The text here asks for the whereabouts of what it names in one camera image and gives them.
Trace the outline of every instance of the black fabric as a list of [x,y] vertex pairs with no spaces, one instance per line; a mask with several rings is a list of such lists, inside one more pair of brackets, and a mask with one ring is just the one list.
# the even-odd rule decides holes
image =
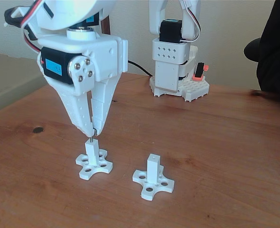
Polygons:
[[259,61],[259,44],[260,38],[257,38],[251,41],[245,48],[244,48],[244,55],[254,62]]
[[262,91],[280,94],[280,0],[275,1],[260,40],[257,78]]

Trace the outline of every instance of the hole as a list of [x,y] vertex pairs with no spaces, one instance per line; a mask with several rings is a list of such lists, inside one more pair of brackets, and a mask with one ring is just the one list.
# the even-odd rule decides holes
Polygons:
[[41,132],[44,131],[44,128],[43,127],[35,127],[32,132],[35,133],[35,134],[39,134]]

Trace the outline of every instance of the screw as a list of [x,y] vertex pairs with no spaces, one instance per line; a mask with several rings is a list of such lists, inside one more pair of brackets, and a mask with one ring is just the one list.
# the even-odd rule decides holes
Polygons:
[[79,63],[76,63],[76,64],[75,64],[75,69],[76,69],[76,70],[80,69],[80,67],[81,67],[81,66],[80,66]]

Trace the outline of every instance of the cable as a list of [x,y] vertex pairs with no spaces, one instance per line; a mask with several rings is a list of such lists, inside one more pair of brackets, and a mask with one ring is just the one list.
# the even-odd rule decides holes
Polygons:
[[197,20],[196,16],[193,14],[193,12],[187,7],[187,3],[186,0],[183,0],[184,6],[189,14],[189,16],[193,19],[194,23],[196,24],[197,28],[198,28],[198,33],[196,35],[196,37],[194,39],[182,39],[182,42],[195,42],[196,40],[198,40],[200,33],[201,33],[201,26],[199,21]]
[[153,75],[152,74],[150,74],[146,69],[144,69],[143,67],[141,67],[140,65],[138,65],[137,63],[134,63],[134,62],[132,62],[132,61],[129,61],[128,60],[128,63],[130,63],[130,64],[132,64],[132,65],[134,65],[134,66],[136,66],[136,67],[138,67],[138,68],[140,68],[144,73],[146,73],[148,76],[151,76],[151,77],[153,77]]
[[40,52],[40,49],[36,47],[34,44],[32,44],[31,41],[27,38],[24,32],[24,28],[30,22],[30,20],[33,18],[33,16],[37,13],[37,11],[40,9],[40,7],[43,4],[44,4],[44,0],[36,0],[34,4],[29,8],[28,12],[25,14],[25,16],[21,21],[22,36],[25,42],[28,44],[28,46],[36,53]]

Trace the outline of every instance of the white bracket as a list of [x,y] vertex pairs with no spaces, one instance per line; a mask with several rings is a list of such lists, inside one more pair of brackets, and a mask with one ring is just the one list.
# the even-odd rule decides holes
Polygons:
[[163,94],[181,96],[185,101],[189,102],[208,94],[210,88],[210,85],[205,80],[205,76],[203,77],[203,80],[201,82],[193,81],[191,76],[184,78],[178,85],[178,91],[175,93],[156,88],[155,77],[151,77],[149,79],[149,85],[151,90],[153,91],[154,96],[159,97]]
[[136,170],[132,181],[143,186],[141,197],[152,201],[159,191],[173,192],[175,182],[163,176],[163,166],[160,165],[160,156],[150,154],[148,158],[147,172]]
[[106,150],[99,149],[97,139],[89,139],[85,143],[86,155],[80,154],[75,163],[83,168],[79,172],[81,179],[89,180],[97,172],[110,173],[112,171],[112,162],[106,161]]

